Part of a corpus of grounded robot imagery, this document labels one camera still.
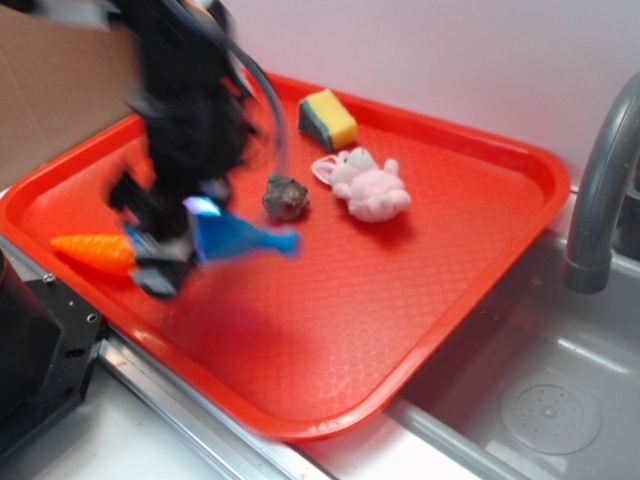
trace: red tray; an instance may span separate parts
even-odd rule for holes
[[[395,219],[363,224],[313,177],[311,163],[326,153],[295,130],[297,102],[319,88],[274,80],[290,127],[289,174],[311,199],[297,223],[300,259],[213,266],[161,301],[54,254],[52,237],[120,231],[105,205],[109,185],[127,166],[152,178],[137,117],[16,184],[0,203],[0,229],[238,421],[292,441],[379,412],[562,207],[569,177],[538,148],[338,94],[360,144],[379,163],[400,162],[413,198]],[[251,150],[232,178],[231,210],[255,220],[273,151]]]

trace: faucet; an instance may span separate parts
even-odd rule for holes
[[[640,259],[640,72],[607,114],[584,171],[564,253],[562,281],[579,293],[607,286],[612,247]]]

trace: tray rim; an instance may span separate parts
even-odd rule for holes
[[[318,89],[312,84],[277,75],[271,75],[271,78],[275,80],[276,88],[279,85],[287,87],[287,93],[283,95],[283,98],[288,100],[294,98],[297,93],[304,92],[308,94],[310,90]],[[313,420],[289,420],[272,416],[237,394],[233,389],[225,386],[185,354],[180,353],[180,351],[172,351],[170,342],[164,338],[161,332],[150,332],[148,326],[145,329],[137,328],[135,325],[131,331],[122,332],[120,330],[120,333],[124,333],[124,336],[134,340],[147,353],[181,376],[188,384],[197,385],[197,389],[210,401],[214,401],[212,399],[215,398],[218,406],[234,418],[237,418],[242,424],[257,431],[259,434],[284,441],[317,439],[333,435],[380,412],[402,388],[409,376],[428,361],[429,355],[455,330],[473,306],[493,287],[544,230],[546,225],[565,204],[570,192],[569,174],[562,162],[550,152],[539,147],[353,95],[338,91],[334,92],[354,116],[360,115],[363,118],[376,119],[379,117],[378,112],[384,110],[385,117],[397,118],[398,121],[394,121],[389,125],[389,131],[396,131],[396,133],[402,134],[397,129],[406,128],[406,125],[413,125],[412,128],[414,130],[410,132],[411,135],[403,136],[411,138],[412,135],[423,135],[427,130],[436,130],[442,132],[445,136],[453,135],[464,139],[466,142],[480,144],[486,150],[486,152],[483,152],[485,156],[489,155],[491,151],[499,150],[508,151],[510,155],[527,164],[532,159],[535,160],[534,170],[529,171],[529,167],[523,170],[515,170],[534,180],[543,193],[544,203],[527,226],[509,241],[508,245],[493,258],[490,265],[475,279],[470,288],[433,325],[433,328],[428,332],[428,336],[432,338],[425,338],[427,336],[425,335],[418,339],[416,345],[401,360],[400,366],[394,368],[385,376],[362,401],[330,417]],[[129,137],[127,138],[129,140],[123,141],[122,138],[116,140],[118,138],[117,133],[123,131],[128,132]],[[20,199],[25,198],[25,196],[28,197],[36,187],[38,187],[37,191],[40,193],[47,191],[52,187],[52,183],[58,183],[61,175],[64,178],[68,178],[78,171],[79,166],[85,163],[93,164],[99,160],[99,158],[96,159],[95,157],[100,157],[115,148],[124,146],[143,134],[144,127],[139,117],[135,114],[128,116],[25,176],[0,199],[0,233],[45,269],[54,272],[67,282],[89,303],[94,306],[108,305],[107,308],[99,308],[107,319],[117,318],[120,315],[129,317],[131,312],[124,305],[113,303],[110,298],[103,295],[99,290],[92,289],[83,277],[76,274],[58,258],[52,256],[38,242],[26,236],[17,227],[19,223],[16,222],[16,212],[11,207],[15,202],[20,204]],[[91,156],[94,159],[88,161],[87,158]],[[479,158],[479,160],[491,161],[492,159]],[[491,161],[491,163],[504,166],[496,161]],[[57,179],[56,182],[50,180],[54,177]],[[41,185],[46,188],[44,190],[39,188]],[[478,291],[483,292],[480,298],[476,294],[472,295],[473,292]],[[447,321],[450,318],[460,318],[453,328],[450,325],[451,322]],[[220,393],[222,392],[225,393],[222,396],[224,400],[220,400]],[[232,394],[232,400],[227,398],[229,393]]]

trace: orange carrot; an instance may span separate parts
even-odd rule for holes
[[[50,240],[58,252],[103,272],[128,275],[135,252],[125,235],[68,235]]]

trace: screw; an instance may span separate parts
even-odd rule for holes
[[[42,281],[44,283],[55,283],[56,280],[57,280],[57,278],[53,273],[45,273],[42,276]]]

